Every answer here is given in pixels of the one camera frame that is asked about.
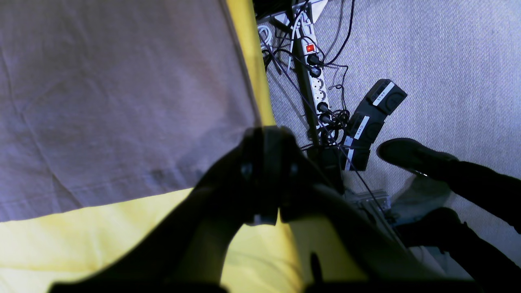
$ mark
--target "black cable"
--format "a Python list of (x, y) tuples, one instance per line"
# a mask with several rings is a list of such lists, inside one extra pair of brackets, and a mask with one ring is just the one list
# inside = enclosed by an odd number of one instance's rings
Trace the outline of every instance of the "black cable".
[(334, 86), (328, 87), (328, 90), (331, 90), (332, 88), (341, 89), (341, 97), (342, 97), (342, 108), (344, 110), (347, 110), (347, 104), (345, 102), (345, 87), (344, 87), (344, 81), (345, 81), (345, 75), (348, 73), (349, 66), (347, 65), (341, 65), (341, 67), (345, 67), (344, 75), (342, 76), (342, 83), (336, 84)]
[(333, 62), (338, 58), (338, 56), (340, 56), (340, 53), (342, 53), (342, 51), (344, 50), (345, 44), (347, 44), (347, 42), (349, 40), (349, 36), (351, 36), (351, 29), (353, 28), (353, 13), (354, 13), (354, 9), (355, 9), (355, 0), (353, 0), (351, 2), (351, 16), (349, 17), (348, 35), (345, 37), (344, 43), (342, 44), (342, 46), (338, 50), (337, 54), (333, 57), (333, 59), (331, 61), (329, 61), (327, 63), (324, 63), (324, 65), (331, 65), (331, 64), (333, 64)]
[[(262, 41), (262, 43), (266, 46), (266, 42), (261, 38), (261, 36), (259, 35), (259, 38), (260, 40)], [(273, 52), (270, 51), (268, 49), (268, 53), (272, 56), (273, 58), (273, 61), (278, 65), (280, 66), (280, 63), (275, 59), (275, 56), (273, 55)], [(293, 85), (293, 87), (295, 88), (295, 90), (299, 93), (300, 97), (302, 98), (302, 101), (304, 101), (304, 104), (307, 105), (309, 107), (309, 109), (314, 112), (315, 111), (315, 108), (314, 107), (311, 107), (311, 105), (309, 104), (309, 102), (306, 100), (306, 97), (304, 97), (304, 95), (302, 94), (302, 92), (300, 92), (298, 86), (295, 84), (295, 82), (293, 82), (293, 80), (291, 79), (291, 77), (289, 76), (289, 74), (286, 72), (286, 71), (282, 71), (284, 73), (284, 75), (286, 75), (286, 77), (288, 78), (288, 80), (290, 81), (290, 83)], [(324, 123), (322, 121), (320, 121), (320, 119), (317, 119), (318, 123), (320, 124), (320, 126), (322, 127), (322, 129), (324, 129), (324, 131), (327, 131), (327, 128), (326, 126), (324, 125)], [(383, 215), (385, 215), (385, 212), (383, 211), (383, 208), (382, 206), (380, 205), (380, 203), (376, 200), (376, 197), (375, 195), (373, 194), (373, 192), (371, 191), (371, 189), (369, 188), (369, 186), (367, 185), (367, 183), (365, 182), (365, 180), (362, 178), (362, 176), (360, 175), (360, 173), (358, 172), (358, 170), (356, 169), (356, 167), (353, 165), (353, 163), (351, 162), (351, 160), (349, 159), (348, 157), (348, 154), (346, 154), (345, 150), (340, 147), (338, 144), (336, 144), (337, 148), (340, 150), (340, 152), (345, 156), (345, 158), (347, 159), (347, 161), (349, 162), (350, 166), (353, 167), (353, 170), (355, 171), (356, 175), (358, 176), (358, 178), (360, 178), (360, 180), (362, 181), (362, 183), (364, 184), (365, 188), (367, 189), (367, 191), (369, 192), (369, 194), (371, 194), (371, 197), (373, 198), (373, 200), (375, 201), (376, 205), (378, 206), (378, 208), (380, 209), (380, 211), (382, 212)]]
[(288, 53), (288, 54), (290, 54), (293, 57), (293, 59), (296, 59), (300, 64), (302, 64), (304, 66), (309, 66), (308, 64), (306, 64), (306, 62), (300, 60), (300, 58), (297, 55), (291, 53), (290, 51), (288, 51), (286, 49), (277, 49), (277, 50), (273, 51), (273, 53), (277, 53), (277, 52)]

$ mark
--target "yellow fabric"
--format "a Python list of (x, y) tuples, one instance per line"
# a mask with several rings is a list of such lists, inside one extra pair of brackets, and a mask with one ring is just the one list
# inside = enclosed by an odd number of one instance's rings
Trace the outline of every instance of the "yellow fabric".
[(251, 0), (226, 0), (226, 2), (241, 43), (242, 54), (246, 61), (262, 123), (265, 126), (275, 125), (253, 2)]
[[(264, 125), (274, 125), (251, 0), (227, 0)], [(0, 292), (45, 292), (118, 259), (191, 189), (62, 214), (0, 223)], [(243, 226), (222, 274), (232, 292), (298, 292), (299, 257), (289, 225)]]

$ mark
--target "gray fabric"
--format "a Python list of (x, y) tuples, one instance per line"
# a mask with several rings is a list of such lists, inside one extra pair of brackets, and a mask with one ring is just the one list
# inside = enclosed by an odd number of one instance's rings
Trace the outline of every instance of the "gray fabric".
[[(329, 60), (346, 36), (351, 1), (329, 1), (315, 25), (325, 51), (336, 38)], [(387, 118), (371, 148), (367, 171), (372, 189), (397, 196), (411, 174), (380, 160), (376, 147), (409, 137), (461, 160), (521, 178), (521, 2), (512, 1), (357, 1), (351, 38), (337, 63), (349, 65), (345, 81), (348, 109), (356, 106), (380, 78), (390, 78), (409, 96)], [(270, 66), (269, 85), (276, 121), (308, 143), (302, 102), (291, 85)], [(327, 86), (334, 70), (325, 69)], [(338, 109), (340, 91), (329, 92)], [(298, 111), (292, 109), (293, 102)], [(345, 183), (364, 186), (354, 173)], [(491, 194), (490, 200), (508, 200)], [(480, 237), (521, 264), (521, 236), (503, 221), (452, 194), (454, 208)]]
[(2, 1), (0, 221), (192, 187), (259, 124), (226, 2)]

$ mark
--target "carpeted floor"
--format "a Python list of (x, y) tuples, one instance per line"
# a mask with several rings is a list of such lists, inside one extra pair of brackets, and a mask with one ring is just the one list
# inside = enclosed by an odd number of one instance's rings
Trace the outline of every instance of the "carpeted floor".
[[(350, 10), (351, 1), (331, 0), (315, 24), (318, 44), (330, 52), (326, 60), (347, 34)], [(396, 198), (413, 180), (374, 153), (380, 143), (397, 137), (521, 178), (521, 2), (357, 1), (351, 38), (336, 63), (350, 67), (344, 84), (350, 111), (380, 78), (390, 78), (409, 94), (371, 148), (362, 175), (372, 189)], [(339, 83), (341, 74), (333, 79), (335, 71), (326, 69), (326, 86)], [(273, 65), (268, 80), (277, 124), (307, 144), (300, 97)], [(339, 99), (340, 90), (330, 90), (333, 109)], [(345, 183), (364, 191), (354, 174), (347, 174)], [(490, 194), (490, 200), (508, 204), (508, 196), (521, 191)], [(445, 205), (521, 265), (521, 236), (513, 228), (455, 194)], [(439, 257), (448, 275), (465, 276), (447, 256)]]

